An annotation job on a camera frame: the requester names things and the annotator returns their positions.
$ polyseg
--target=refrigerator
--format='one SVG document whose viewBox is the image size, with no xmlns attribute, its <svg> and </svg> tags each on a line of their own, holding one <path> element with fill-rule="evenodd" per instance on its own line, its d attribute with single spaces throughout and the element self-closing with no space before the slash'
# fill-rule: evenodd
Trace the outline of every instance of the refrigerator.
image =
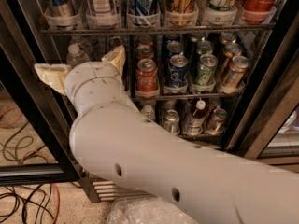
<svg viewBox="0 0 299 224">
<path fill-rule="evenodd" d="M 123 43 L 126 47 L 125 89 L 137 107 L 145 101 L 157 104 L 157 122 L 163 101 L 178 100 L 184 103 L 192 98 L 221 98 L 221 108 L 228 114 L 225 130 L 217 135 L 180 134 L 182 138 L 247 159 L 299 171 L 298 131 L 291 124 L 288 130 L 281 131 L 299 103 L 296 89 L 299 75 L 299 14 L 296 0 L 277 0 L 276 13 L 267 24 L 219 26 L 202 25 L 195 20 L 195 25 L 186 27 L 167 26 L 164 1 L 160 1 L 161 23 L 147 29 L 128 26 L 126 1 L 122 0 L 119 27 L 95 29 L 88 26 L 83 18 L 83 28 L 66 31 L 50 28 L 45 18 L 48 8 L 46 0 L 0 0 L 2 89 L 11 96 L 56 160 L 51 164 L 0 167 L 1 185 L 79 180 L 92 202 L 104 200 L 98 197 L 95 187 L 106 180 L 89 174 L 77 164 L 70 152 L 68 135 L 77 116 L 76 110 L 65 96 L 43 84 L 34 68 L 35 63 L 65 63 L 67 47 L 74 35 L 96 35 L 100 41 L 101 55 L 109 52 L 109 41 L 115 37 Z M 221 31 L 236 33 L 250 60 L 250 70 L 239 92 L 226 94 L 213 90 L 164 94 L 161 83 L 161 92 L 154 98 L 136 95 L 135 42 L 139 35 L 152 35 L 157 47 L 160 47 L 165 34 L 186 37 L 194 32 L 208 35 Z M 161 56 L 160 49 L 156 48 L 156 52 Z M 295 123 L 297 119 L 293 116 L 292 123 Z M 288 142 L 277 141 L 283 138 Z"/>
</svg>

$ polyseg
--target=robotic arm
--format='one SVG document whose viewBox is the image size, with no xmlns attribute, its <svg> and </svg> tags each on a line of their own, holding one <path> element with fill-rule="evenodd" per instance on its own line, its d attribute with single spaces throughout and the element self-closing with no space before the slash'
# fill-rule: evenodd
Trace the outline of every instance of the robotic arm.
<svg viewBox="0 0 299 224">
<path fill-rule="evenodd" d="M 138 111 L 113 65 L 84 63 L 64 84 L 78 111 L 70 146 L 89 172 L 160 196 L 199 223 L 299 223 L 297 174 L 174 136 Z"/>
</svg>

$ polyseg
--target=cabinet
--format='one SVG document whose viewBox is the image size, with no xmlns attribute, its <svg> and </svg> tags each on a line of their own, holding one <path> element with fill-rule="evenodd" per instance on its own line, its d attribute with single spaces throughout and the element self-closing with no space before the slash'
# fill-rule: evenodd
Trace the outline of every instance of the cabinet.
<svg viewBox="0 0 299 224">
<path fill-rule="evenodd" d="M 213 91 L 212 93 L 184 93 L 177 95 L 163 95 L 160 93 L 157 97 L 149 98 L 149 100 L 154 100 L 157 103 L 160 103 L 164 100 L 180 100 L 186 101 L 190 98 L 213 98 L 220 97 L 223 102 L 223 108 L 229 113 L 229 118 L 226 121 L 226 132 L 221 135 L 208 135 L 200 134 L 196 137 L 187 137 L 182 136 L 183 138 L 201 143 L 202 145 L 206 144 L 221 150 L 230 150 L 230 141 L 232 140 L 233 135 L 236 132 L 237 125 L 240 123 L 239 118 L 243 117 L 245 111 L 242 109 L 247 109 L 249 104 L 246 103 L 246 98 L 244 97 L 244 91 L 247 93 L 250 92 L 252 95 L 256 92 L 255 88 L 252 88 L 252 83 L 256 82 L 256 79 L 252 79 L 252 76 L 256 73 L 260 73 L 260 77 L 263 77 L 266 74 L 266 68 L 268 63 L 264 65 L 260 64 L 261 56 L 266 55 L 263 49 L 267 44 L 269 37 L 272 34 L 273 29 L 276 26 L 276 22 L 279 21 L 279 15 L 282 12 L 284 5 L 287 0 L 278 0 L 276 3 L 277 13 L 274 16 L 273 20 L 268 24 L 262 25 L 229 25 L 229 26 L 209 26 L 209 25 L 200 25 L 197 22 L 196 25 L 191 27 L 166 27 L 161 23 L 161 26 L 154 28 L 127 28 L 127 17 L 126 17 L 126 0 L 122 0 L 121 7 L 121 23 L 122 27 L 112 30 L 94 30 L 94 29 L 81 29 L 81 30 L 71 30 L 71 31 L 61 31 L 61 30 L 51 30 L 47 25 L 45 25 L 44 18 L 42 14 L 47 8 L 45 0 L 1 0 L 3 4 L 9 7 L 11 10 L 11 16 L 13 17 L 14 23 L 7 25 L 8 30 L 11 31 L 14 29 L 14 26 L 18 27 L 20 30 L 19 34 L 13 34 L 13 39 L 17 41 L 17 47 L 19 48 L 19 53 L 23 58 L 25 58 L 25 65 L 22 66 L 24 70 L 17 70 L 17 74 L 20 76 L 21 73 L 30 73 L 35 74 L 33 68 L 34 63 L 64 63 L 67 53 L 67 46 L 70 41 L 70 36 L 72 35 L 98 35 L 101 41 L 101 51 L 104 55 L 109 50 L 108 41 L 111 37 L 118 36 L 124 41 L 124 45 L 127 51 L 127 91 L 131 96 L 132 100 L 138 105 L 140 101 L 144 101 L 144 98 L 136 97 L 135 95 L 135 41 L 139 35 L 149 34 L 155 37 L 157 44 L 157 63 L 161 66 L 161 53 L 159 47 L 161 46 L 162 35 L 168 33 L 176 33 L 181 36 L 194 32 L 203 32 L 203 33 L 219 33 L 221 31 L 230 31 L 239 34 L 240 37 L 253 37 L 251 42 L 246 46 L 248 50 L 249 59 L 250 59 L 250 70 L 246 81 L 245 89 L 242 92 L 234 94 L 223 94 Z M 161 8 L 161 19 L 164 20 L 164 3 L 160 3 Z M 40 85 L 36 77 L 32 77 L 31 85 L 34 86 Z M 53 116 L 56 119 L 56 122 L 60 125 L 60 131 L 64 132 L 64 137 L 66 137 L 66 149 L 67 149 L 67 135 L 70 129 L 70 126 L 73 120 L 76 118 L 76 112 L 74 111 L 72 105 L 69 101 L 57 93 L 52 91 L 49 88 L 41 86 L 39 93 L 36 94 L 36 97 L 46 96 L 51 105 L 49 109 L 53 112 Z"/>
</svg>

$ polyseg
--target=beverage cooler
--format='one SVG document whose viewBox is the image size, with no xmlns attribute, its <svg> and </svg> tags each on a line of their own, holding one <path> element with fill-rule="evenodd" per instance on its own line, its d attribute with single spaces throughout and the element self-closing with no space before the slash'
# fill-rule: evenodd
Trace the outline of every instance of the beverage cooler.
<svg viewBox="0 0 299 224">
<path fill-rule="evenodd" d="M 105 199 L 96 191 L 109 180 L 80 167 L 70 151 L 75 108 L 35 69 L 37 63 L 68 63 L 68 48 L 79 37 L 91 44 L 91 61 L 117 66 L 124 48 L 125 63 L 117 68 L 127 95 L 173 135 L 299 171 L 298 2 L 266 0 L 259 7 L 258 0 L 223 1 L 0 0 L 0 127 L 6 128 L 0 131 L 16 138 L 29 122 L 43 144 L 34 150 L 51 156 L 23 162 L 25 145 L 13 149 L 7 135 L 2 154 L 13 161 L 1 164 L 1 184 L 79 180 L 92 202 Z M 198 101 L 205 103 L 199 128 L 192 119 L 201 115 L 189 114 Z M 23 114 L 20 122 L 10 123 L 17 112 L 11 108 Z"/>
</svg>

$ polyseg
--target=clear plastic bag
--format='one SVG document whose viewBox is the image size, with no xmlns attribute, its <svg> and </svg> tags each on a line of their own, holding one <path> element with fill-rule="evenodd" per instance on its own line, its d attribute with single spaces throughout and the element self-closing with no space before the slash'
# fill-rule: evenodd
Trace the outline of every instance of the clear plastic bag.
<svg viewBox="0 0 299 224">
<path fill-rule="evenodd" d="M 118 199 L 107 224 L 198 224 L 173 204 L 155 197 Z"/>
</svg>

